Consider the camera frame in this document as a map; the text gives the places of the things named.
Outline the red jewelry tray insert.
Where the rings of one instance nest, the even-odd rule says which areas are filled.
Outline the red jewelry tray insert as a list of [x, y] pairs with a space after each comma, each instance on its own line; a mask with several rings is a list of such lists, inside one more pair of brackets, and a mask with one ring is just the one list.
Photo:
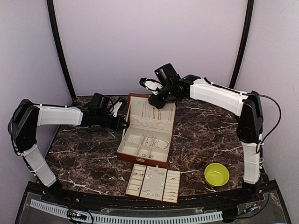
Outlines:
[[125, 195], [152, 201], [177, 203], [180, 179], [180, 171], [135, 164]]

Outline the red jewelry box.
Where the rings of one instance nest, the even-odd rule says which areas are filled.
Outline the red jewelry box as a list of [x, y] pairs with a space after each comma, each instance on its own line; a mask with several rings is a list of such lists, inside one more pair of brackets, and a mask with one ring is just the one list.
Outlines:
[[[123, 131], [117, 149], [121, 161], [166, 168], [168, 165], [172, 135], [176, 118], [176, 105], [168, 102], [163, 109], [157, 109], [148, 102], [148, 95], [129, 94], [126, 121], [129, 127]], [[134, 136], [141, 136], [140, 144], [132, 143]], [[169, 147], [154, 147], [156, 140], [169, 141]]]

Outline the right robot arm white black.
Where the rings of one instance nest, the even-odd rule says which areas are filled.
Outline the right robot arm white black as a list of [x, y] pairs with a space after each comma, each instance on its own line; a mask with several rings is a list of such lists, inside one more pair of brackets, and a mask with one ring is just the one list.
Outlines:
[[[181, 77], [168, 63], [154, 71], [156, 79], [141, 78], [139, 83], [152, 94], [149, 104], [157, 109], [163, 109], [167, 103], [178, 103], [182, 100], [197, 101], [210, 105], [230, 114], [237, 122], [236, 137], [243, 151], [243, 182], [248, 184], [239, 191], [238, 198], [249, 202], [256, 196], [256, 185], [261, 176], [263, 166], [263, 145], [265, 140], [280, 123], [282, 111], [278, 102], [270, 96], [256, 91], [238, 91], [216, 84], [206, 77], [189, 74]], [[264, 115], [261, 99], [266, 98], [278, 108], [278, 121], [274, 127], [263, 133]]]

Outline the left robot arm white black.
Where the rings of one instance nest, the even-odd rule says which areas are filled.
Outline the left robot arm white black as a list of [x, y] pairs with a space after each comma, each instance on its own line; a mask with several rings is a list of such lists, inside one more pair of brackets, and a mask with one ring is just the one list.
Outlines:
[[23, 99], [7, 125], [14, 153], [21, 156], [30, 172], [43, 186], [49, 188], [48, 197], [55, 203], [63, 203], [66, 193], [57, 186], [60, 181], [39, 150], [38, 131], [54, 132], [61, 125], [100, 126], [122, 131], [128, 128], [128, 122], [118, 113], [126, 105], [127, 101], [122, 98], [113, 101], [99, 93], [95, 93], [91, 101], [83, 107], [33, 103]]

